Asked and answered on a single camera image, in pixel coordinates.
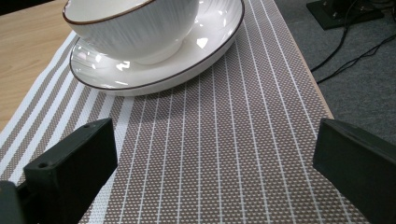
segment brown rim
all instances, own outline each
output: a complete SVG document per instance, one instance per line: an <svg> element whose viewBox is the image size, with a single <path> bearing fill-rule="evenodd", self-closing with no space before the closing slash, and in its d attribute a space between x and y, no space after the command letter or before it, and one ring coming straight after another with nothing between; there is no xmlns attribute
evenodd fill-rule
<svg viewBox="0 0 396 224"><path fill-rule="evenodd" d="M240 26L241 26L241 23L242 23L244 17L245 17L245 2L244 2L244 0L240 0L240 3L241 3L241 5L242 5L241 18L239 19L239 22L238 22L238 24L236 25L236 27L235 27L236 29L233 31L233 34L230 35L230 36L227 38L227 40L224 41L224 43L222 43L217 49L213 50L212 53L210 53L209 55L207 55L206 57L204 57L201 61L199 61L198 63L195 63L194 65L192 65L192 66L190 66L190 67L184 69L183 71L180 71L180 72L178 72L178 73L176 73L176 74L174 74L174 75L172 75L172 76L170 76L170 77L166 77L166 78L163 78L163 79L160 79L160 80L156 80L156 81L153 81L153 82L144 84L144 85L135 86L135 87L127 87L127 88L107 89L107 88L103 88L103 87L93 86L93 85L91 85L91 84L89 84L89 83L86 83L85 81L81 80L81 79L74 73L73 65L72 65L73 50L71 50L70 56L69 56L69 67L70 67L70 72L73 74L74 78L77 79L77 80L78 80L79 82L81 82L82 84L84 84L84 85L86 85L86 86L89 86L89 87L91 87L91 88L97 89L97 90L102 90L102 91L131 91L131 90L138 90L138 89L140 89L140 88L144 88L144 87L147 87L147 86L151 86L151 85L154 85L154 84L163 82L163 81L165 81L165 80L168 80L168 79L171 79L171 78L174 78L174 77L178 77L178 76L180 76L181 74L185 73L186 71L191 70L193 67L195 67L195 66L197 66L198 64L202 63L203 61L206 61L208 58L212 57L215 53L217 53L220 49L222 49L222 48L223 48L223 47L224 47L224 46L236 35L237 31L239 30L239 28L240 28Z"/></svg>
<svg viewBox="0 0 396 224"><path fill-rule="evenodd" d="M99 20L94 20L94 21L71 21L71 20L69 20L69 19L66 17L66 7L67 7L67 5L69 5L69 2L70 2L70 1L71 1L71 0L68 0L67 3L64 5L64 11L63 11L63 13L62 13L62 15L64 16L64 19L65 19L67 22L71 23L71 24L75 24L75 25L87 25L87 24L93 24L93 23L97 23L97 22L101 22L101 21L108 21L108 20L111 20L111 19L114 19L114 18L123 16L123 15L125 15L125 14L128 14L128 13L132 12L132 11L138 10L139 8L144 7L144 6L146 6L146 5L150 4L150 3L153 3L153 2L155 2L156 0L147 0L145 3L143 3L143 4L139 5L139 6L132 7L132 8L130 8L130 9L125 10L125 11L123 11L123 12L121 12L121 13L116 14L116 15L109 16L109 17L105 17L105 18L102 18L102 19L99 19Z"/></svg>

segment black device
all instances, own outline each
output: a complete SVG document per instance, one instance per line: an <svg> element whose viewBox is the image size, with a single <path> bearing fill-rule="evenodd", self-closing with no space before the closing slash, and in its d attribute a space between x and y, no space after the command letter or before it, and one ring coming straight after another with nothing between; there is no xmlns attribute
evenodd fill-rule
<svg viewBox="0 0 396 224"><path fill-rule="evenodd" d="M396 146L354 125L323 119L313 166L371 223L396 223Z"/></svg>
<svg viewBox="0 0 396 224"><path fill-rule="evenodd" d="M351 21L358 23L384 17L384 14L367 0L320 0L308 3L306 7L323 30L344 26Z"/></svg>
<svg viewBox="0 0 396 224"><path fill-rule="evenodd" d="M22 184L0 181L0 223L78 223L117 166L112 120L85 124L27 164Z"/></svg>

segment black cable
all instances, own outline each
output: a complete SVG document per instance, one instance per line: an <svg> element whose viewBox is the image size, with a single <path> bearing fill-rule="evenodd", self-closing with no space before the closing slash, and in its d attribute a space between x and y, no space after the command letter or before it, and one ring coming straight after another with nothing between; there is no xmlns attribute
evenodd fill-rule
<svg viewBox="0 0 396 224"><path fill-rule="evenodd" d="M350 26L353 25L353 23L355 22L355 20L359 19L359 18L362 17L362 16L366 16L367 14L370 14L370 13L373 13L373 12L375 12L375 11L378 11L378 9L374 9L374 10L371 10L371 11L364 12L364 13L362 13L362 14L360 14L360 15L354 17L352 20L350 20L349 23L347 23L348 14L349 14L350 10L354 7L354 5L355 5L358 1L359 1L359 0L355 0L355 1L352 3L352 5L350 5L349 9L348 9L347 12L346 12L345 23L344 23L344 32L343 32L343 36L341 37L341 41L340 41L340 43L338 44L337 48L336 48L336 49L335 49L335 50L334 50L334 51L333 51L322 63L318 64L318 65L315 66L313 69L311 69L311 73L314 73L314 72L317 71L320 67L322 67L324 64L326 64L326 63L327 63L329 60L331 60L332 57L334 57L334 55L341 49L341 47L344 45L344 41L345 41L345 39L346 39L346 37L347 37L347 32L348 32Z"/></svg>
<svg viewBox="0 0 396 224"><path fill-rule="evenodd" d="M313 69L311 69L311 73L317 71L321 66L323 66L325 63L327 63L332 57L334 57L334 55L338 52L338 50L340 50L340 48L343 46L344 41L347 37L347 31L349 29L349 26L347 26L347 16L349 14L350 9L353 8L353 6L358 2L358 0L355 0L350 6L349 9L346 12L346 17L345 17L345 23L344 23L344 32L343 32L343 36L341 37L341 41L338 44L337 48L329 55L329 57L327 57L322 63L318 64L317 66L315 66Z"/></svg>
<svg viewBox="0 0 396 224"><path fill-rule="evenodd" d="M344 72L345 70L347 70L348 68L352 67L353 65L355 65L360 59L362 58L366 58L366 57L371 57L373 55L376 54L376 52L378 51L378 49L383 46L384 44L394 40L396 38L396 35L391 35L390 37L384 39L380 44L376 45L375 47L373 47L372 49L369 49L368 51L366 51L365 53L363 53L361 56L359 56L356 59L353 59L345 64L343 64L340 68L338 68L334 73L332 73L331 75L329 75L328 77L323 78L322 80L318 81L317 83L320 84L326 80L329 80L332 77L337 76L338 74Z"/></svg>

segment wooden table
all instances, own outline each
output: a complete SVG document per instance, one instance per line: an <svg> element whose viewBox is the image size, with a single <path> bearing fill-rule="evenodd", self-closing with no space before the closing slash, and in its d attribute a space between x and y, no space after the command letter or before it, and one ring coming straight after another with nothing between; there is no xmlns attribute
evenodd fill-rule
<svg viewBox="0 0 396 224"><path fill-rule="evenodd" d="M71 29L58 0L0 16L0 132Z"/></svg>

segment white saucer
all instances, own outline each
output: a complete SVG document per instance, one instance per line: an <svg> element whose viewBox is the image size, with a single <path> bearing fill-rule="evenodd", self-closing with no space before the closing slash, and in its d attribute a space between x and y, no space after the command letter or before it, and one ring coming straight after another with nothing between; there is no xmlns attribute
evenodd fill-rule
<svg viewBox="0 0 396 224"><path fill-rule="evenodd" d="M180 50L151 65L108 58L79 39L70 55L73 75L109 94L136 96L164 91L204 72L231 46L244 17L243 0L201 0L195 24Z"/></svg>

